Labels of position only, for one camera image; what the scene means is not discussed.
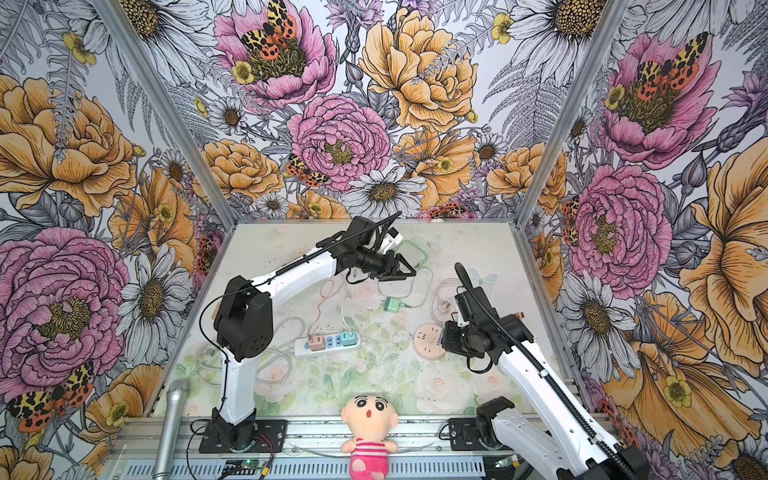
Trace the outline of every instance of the floral tabletop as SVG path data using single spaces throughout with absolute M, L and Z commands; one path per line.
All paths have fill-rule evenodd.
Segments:
M 206 303 L 220 295 L 235 275 L 258 276 L 287 263 L 313 242 L 344 228 L 337 223 L 250 224 L 238 227 L 223 263 L 213 278 Z M 524 312 L 528 328 L 549 361 L 555 363 L 545 327 L 533 300 L 517 248 L 506 223 L 400 223 L 405 241 L 399 249 L 418 264 L 412 284 L 366 281 L 349 285 L 337 276 L 294 297 L 274 312 L 275 336 L 258 358 L 260 371 L 253 392 L 260 415 L 338 415 L 350 396 L 376 392 L 402 415 L 474 412 L 478 404 L 506 396 L 526 412 L 531 406 L 521 390 L 496 368 L 484 375 L 470 373 L 461 356 L 436 361 L 419 357 L 413 334 L 425 323 L 442 325 L 454 312 L 446 300 L 455 295 L 458 279 L 453 264 L 462 262 L 475 285 L 482 285 L 502 313 Z M 253 239 L 259 239 L 253 248 Z M 382 302 L 397 297 L 408 305 L 387 312 Z M 213 307 L 204 328 L 213 335 Z M 312 333 L 335 333 L 344 322 L 363 344 L 348 353 L 293 358 L 293 341 Z M 473 368 L 480 369 L 476 360 Z M 170 380 L 186 377 L 190 396 L 185 414 L 209 415 L 220 398 L 220 354 L 200 331 L 190 331 L 181 347 Z M 154 410 L 165 413 L 165 399 Z

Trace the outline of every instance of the white daisy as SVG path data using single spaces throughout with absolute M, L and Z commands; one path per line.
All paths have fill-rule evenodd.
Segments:
M 768 441 L 764 435 L 755 440 L 747 435 L 736 443 L 739 456 L 720 473 L 722 480 L 742 480 L 742 478 L 768 477 Z
M 127 63 L 96 14 L 94 0 L 61 0 L 58 8 L 69 19 L 69 28 L 83 37 L 84 47 L 95 54 L 107 52 L 114 76 L 123 78 Z M 208 4 L 201 0 L 121 0 L 134 30 L 152 54 L 161 77 L 172 86 L 203 78 L 203 63 L 210 59 L 203 48 L 216 39 L 207 29 Z
M 508 29 L 518 41 L 512 63 L 527 62 L 525 75 L 543 65 L 542 78 L 554 75 L 559 87 L 576 72 L 598 26 L 605 0 L 516 0 Z
M 192 181 L 192 171 L 178 150 L 166 150 L 157 159 L 157 166 L 162 169 L 163 175 L 168 177 L 176 188 L 183 189 L 185 184 Z
M 672 37 L 673 45 L 702 31 L 719 34 L 729 23 L 741 23 L 752 13 L 755 0 L 654 0 L 645 8 L 649 15 L 645 31 L 658 32 L 661 41 Z
M 424 177 L 403 179 L 405 167 L 395 167 L 387 175 L 371 170 L 359 180 L 349 182 L 354 188 L 341 197 L 341 203 L 353 215 L 366 218 L 384 218 L 402 211 L 404 217 L 415 214 L 422 207 L 423 195 L 413 195 L 426 190 Z
M 611 286 L 601 285 L 600 279 L 592 278 L 586 270 L 583 278 L 575 273 L 566 274 L 558 298 L 558 312 L 565 318 L 562 326 L 568 341 L 576 344 L 584 368 L 601 382 L 610 381 L 611 376 L 620 378 L 611 360 L 612 353 L 630 378 L 640 368 L 640 359 L 621 333 L 634 329 L 634 319 L 626 311 L 611 307 L 613 299 Z
M 184 318 L 182 312 L 192 301 L 189 271 L 176 263 L 176 249 L 163 243 L 154 266 L 147 254 L 136 261 L 138 284 L 121 291 L 118 307 L 122 318 L 115 335 L 125 334 L 125 359 L 132 365 L 158 364 L 168 360 L 170 341 L 176 339 Z
M 262 195 L 256 200 L 256 208 L 264 215 L 275 220 L 285 218 L 288 214 L 288 200 L 282 198 L 277 192 Z
M 475 151 L 482 163 L 497 161 L 500 156 L 507 153 L 507 148 L 507 142 L 499 134 L 477 134 Z
M 239 98 L 217 98 L 208 105 L 208 121 L 228 135 L 239 134 L 245 126 L 245 107 Z

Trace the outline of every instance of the metal frame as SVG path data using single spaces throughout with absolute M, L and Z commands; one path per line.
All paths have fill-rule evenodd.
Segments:
M 203 161 L 200 149 L 195 144 L 176 104 L 170 99 L 162 78 L 154 69 L 152 56 L 131 25 L 120 0 L 98 0 L 91 4 L 106 25 L 121 55 L 128 60 L 127 67 L 134 72 L 139 84 L 157 109 L 157 113 L 163 118 L 165 127 L 170 131 L 184 158 L 192 167 L 203 190 L 208 194 L 210 204 L 219 215 L 225 233 L 232 232 L 237 220 L 232 214 L 227 199 L 210 173 L 210 168 Z
M 525 225 L 531 216 L 533 207 L 538 202 L 547 177 L 555 162 L 558 159 L 560 149 L 565 142 L 566 135 L 576 119 L 579 111 L 579 104 L 587 94 L 587 89 L 594 80 L 594 73 L 599 69 L 605 56 L 611 48 L 611 42 L 618 33 L 621 19 L 629 7 L 630 0 L 608 0 L 603 8 L 603 13 L 595 28 L 595 33 L 590 41 L 587 54 L 576 73 L 565 103 L 560 107 L 558 119 L 554 123 L 554 128 L 549 134 L 545 144 L 544 153 L 541 155 L 541 162 L 531 178 L 528 190 L 523 196 L 523 203 L 518 210 L 516 218 L 517 225 Z

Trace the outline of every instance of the yellow flower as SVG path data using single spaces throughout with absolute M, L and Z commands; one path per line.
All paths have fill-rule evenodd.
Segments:
M 507 30 L 509 30 L 513 23 L 515 21 L 512 20 L 512 16 L 508 13 L 496 14 L 493 18 L 493 29 L 491 30 L 493 39 L 498 40 L 498 43 L 502 45 L 506 44 L 511 38 Z
M 605 107 L 608 110 L 616 110 L 622 98 L 624 98 L 624 86 L 618 84 L 608 92 L 608 96 L 605 98 Z
M 680 271 L 690 305 L 707 317 L 707 338 L 723 362 L 760 374 L 768 361 L 768 138 L 709 173 L 709 207 L 691 204 L 712 229 L 710 251 Z
M 472 165 L 480 166 L 480 156 L 475 151 L 475 137 L 457 138 L 446 135 L 442 139 L 432 131 L 405 134 L 392 147 L 396 158 L 416 164 L 411 178 L 425 178 L 426 190 L 421 192 L 422 209 L 442 205 L 456 195 L 461 184 L 472 179 Z
M 176 260 L 181 260 L 184 268 L 191 272 L 197 241 L 189 218 L 192 215 L 189 204 L 174 191 L 159 168 L 152 170 L 151 180 L 146 175 L 142 180 L 141 192 L 120 197 L 115 214 L 109 218 L 112 245 L 131 252 L 147 247 L 153 260 L 153 255 L 167 243 L 176 248 Z
M 0 478 L 4 480 L 50 480 L 53 454 L 30 447 L 20 455 L 10 445 L 0 447 Z
M 671 448 L 676 455 L 689 456 L 712 435 L 722 436 L 725 448 L 715 466 L 728 465 L 739 455 L 737 441 L 760 434 L 760 423 L 750 419 L 752 411 L 727 392 L 734 387 L 744 392 L 747 385 L 739 379 L 732 379 L 732 385 L 719 364 L 707 362 L 712 342 L 704 335 L 704 324 L 675 295 L 647 291 L 638 300 L 645 329 L 630 346 L 641 367 L 634 378 L 622 373 L 621 379 L 605 383 L 605 392 L 630 425 L 657 441 L 674 432 Z
M 549 299 L 553 303 L 560 296 L 560 289 L 563 287 L 564 262 L 561 246 L 560 237 L 552 234 L 545 237 L 542 232 L 533 239 L 533 255 L 547 287 Z
M 203 115 L 205 118 L 208 118 L 208 108 L 205 106 L 205 103 L 203 103 L 203 99 L 200 97 L 194 98 L 194 106 L 197 108 L 197 112 Z
M 376 81 L 371 90 L 391 91 L 397 98 L 401 127 L 445 133 L 472 109 L 478 66 L 467 54 L 464 61 L 427 72 L 455 43 L 453 34 L 435 30 L 432 20 L 406 8 L 397 12 L 397 25 L 394 33 L 381 22 L 368 31 L 359 66 Z
M 60 93 L 41 78 L 28 78 L 22 87 L 0 75 L 0 192 L 24 194 L 15 205 L 22 209 L 46 189 L 64 191 L 83 203 L 87 216 L 97 217 L 116 195 L 136 187 L 133 145 L 96 98 L 76 92 L 74 130 L 59 163 L 51 98 Z
M 61 36 L 61 40 L 63 40 L 64 45 L 67 45 L 67 48 L 71 50 L 75 60 L 80 63 L 87 62 L 91 65 L 96 65 L 96 55 L 85 49 L 82 37 L 68 31 Z
M 510 151 L 506 155 L 502 155 L 499 158 L 502 168 L 491 170 L 486 177 L 488 193 L 510 196 L 517 192 L 525 192 L 541 161 L 544 147 L 544 142 L 541 142 L 531 148 L 520 147 L 517 151 Z M 567 160 L 565 153 L 560 151 L 557 163 L 547 177 L 547 183 L 538 199 L 539 205 L 547 212 L 547 215 L 554 215 L 558 210 L 560 200 L 565 195 L 565 165 Z
M 337 199 L 320 195 L 314 190 L 308 190 L 306 196 L 299 196 L 297 200 L 302 209 L 311 217 L 322 220 L 349 218 L 346 208 Z
M 85 410 L 85 416 L 94 425 L 81 430 L 78 436 L 86 442 L 100 442 L 118 433 L 126 419 L 142 416 L 162 375 L 163 369 L 157 365 L 139 365 L 123 371 L 107 392 Z
M 203 157 L 227 198 L 235 192 L 255 201 L 285 187 L 280 164 L 245 142 L 238 144 L 226 139 L 211 142 L 203 147 Z M 192 187 L 197 195 L 204 195 L 197 178 Z
M 256 80 L 256 77 L 253 76 L 253 69 L 247 61 L 236 61 L 235 66 L 232 67 L 232 74 L 239 84 L 248 85 Z
M 690 408 L 693 401 L 690 385 L 685 380 L 680 380 L 676 376 L 667 377 L 667 386 L 664 387 L 664 398 L 669 403 L 681 409 Z

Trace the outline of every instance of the wire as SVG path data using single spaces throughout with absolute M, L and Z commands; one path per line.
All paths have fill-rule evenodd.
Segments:
M 541 372 L 544 370 L 544 366 L 540 364 L 540 362 L 536 359 L 536 357 L 531 353 L 530 350 L 525 348 L 525 345 L 522 344 L 522 342 L 507 332 L 507 330 L 500 324 L 498 321 L 498 317 L 488 311 L 488 309 L 485 308 L 485 305 L 478 299 L 478 297 L 475 295 L 475 292 L 472 290 L 472 281 L 469 279 L 469 276 L 467 275 L 467 271 L 464 269 L 464 266 L 460 263 L 457 263 L 455 265 L 456 273 L 458 274 L 458 278 L 462 281 L 462 284 L 464 285 L 464 288 L 466 288 L 467 293 L 469 293 L 469 296 L 472 297 L 472 299 L 480 306 L 483 313 L 485 313 L 486 316 L 488 316 L 489 319 L 496 325 L 496 327 L 504 333 L 517 349 L 520 350 L 520 353 L 523 354 L 523 356 L 534 366 L 534 368 Z M 544 377 L 544 380 L 549 384 L 549 386 L 554 390 L 555 395 L 558 396 L 561 402 L 563 402 L 563 405 L 565 405 L 565 408 L 568 409 L 568 411 L 571 413 L 571 415 L 576 419 L 576 421 L 579 423 L 581 428 L 589 435 L 591 439 L 595 438 L 597 433 L 595 430 L 590 427 L 587 419 L 585 419 L 581 413 L 576 409 L 576 406 L 571 402 L 571 400 L 565 395 L 563 392 L 563 389 L 558 385 L 557 381 L 554 379 L 552 375 L 546 375 Z M 621 471 L 622 475 L 624 477 L 628 478 L 629 480 L 637 480 L 637 476 L 632 472 L 632 469 L 627 466 L 626 463 L 624 463 L 624 460 L 619 457 L 619 455 L 611 450 L 611 447 L 608 446 L 607 443 L 603 442 L 602 440 L 597 441 L 598 447 L 600 447 L 600 450 L 605 453 L 605 455 L 608 457 L 609 460 L 611 460 L 611 463 L 613 466 Z

